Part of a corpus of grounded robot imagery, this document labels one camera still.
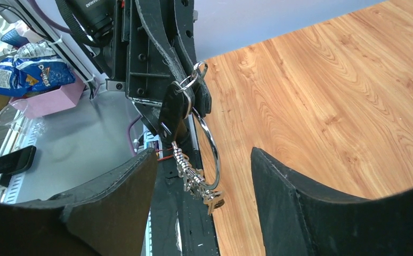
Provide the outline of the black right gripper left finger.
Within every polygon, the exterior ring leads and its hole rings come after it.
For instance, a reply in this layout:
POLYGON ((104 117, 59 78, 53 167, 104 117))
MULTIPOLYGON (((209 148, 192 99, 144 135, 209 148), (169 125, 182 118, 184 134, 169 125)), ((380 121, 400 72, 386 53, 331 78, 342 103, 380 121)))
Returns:
POLYGON ((0 203, 0 255, 140 255, 157 167, 148 148, 45 201, 0 203))

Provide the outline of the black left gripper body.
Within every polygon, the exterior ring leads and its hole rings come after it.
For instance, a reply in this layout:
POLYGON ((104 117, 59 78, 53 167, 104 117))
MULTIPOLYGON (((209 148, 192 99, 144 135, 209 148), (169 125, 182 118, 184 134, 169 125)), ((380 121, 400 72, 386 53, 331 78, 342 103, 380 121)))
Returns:
POLYGON ((102 42, 107 86, 161 106, 166 88, 189 75, 189 2, 103 1, 102 42))

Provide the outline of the black key tag with key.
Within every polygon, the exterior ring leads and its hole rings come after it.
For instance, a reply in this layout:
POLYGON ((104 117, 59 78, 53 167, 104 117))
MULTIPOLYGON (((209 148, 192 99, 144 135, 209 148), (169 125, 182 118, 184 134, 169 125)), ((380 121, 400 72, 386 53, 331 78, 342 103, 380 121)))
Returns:
POLYGON ((173 81, 165 92, 158 119, 159 135, 164 143, 182 139, 187 133, 184 120, 192 109, 193 99, 187 90, 181 90, 181 84, 173 81))

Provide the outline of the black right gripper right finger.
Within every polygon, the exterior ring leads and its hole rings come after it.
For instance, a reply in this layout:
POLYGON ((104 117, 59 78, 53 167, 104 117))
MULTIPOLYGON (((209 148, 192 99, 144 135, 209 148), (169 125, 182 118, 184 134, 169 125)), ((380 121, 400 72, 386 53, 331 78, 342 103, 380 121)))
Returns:
POLYGON ((380 199, 319 183, 260 148, 251 171, 267 255, 413 255, 413 188, 380 199))

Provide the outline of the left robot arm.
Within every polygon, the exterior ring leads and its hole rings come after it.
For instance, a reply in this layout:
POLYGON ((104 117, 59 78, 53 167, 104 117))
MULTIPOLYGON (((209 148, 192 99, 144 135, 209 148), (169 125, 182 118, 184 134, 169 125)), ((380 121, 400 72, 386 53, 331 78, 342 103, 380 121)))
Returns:
POLYGON ((107 85, 150 109, 160 107, 167 86, 187 87, 201 116, 210 113, 206 83, 190 84, 198 61, 193 37, 194 1, 57 1, 79 45, 90 46, 107 85))

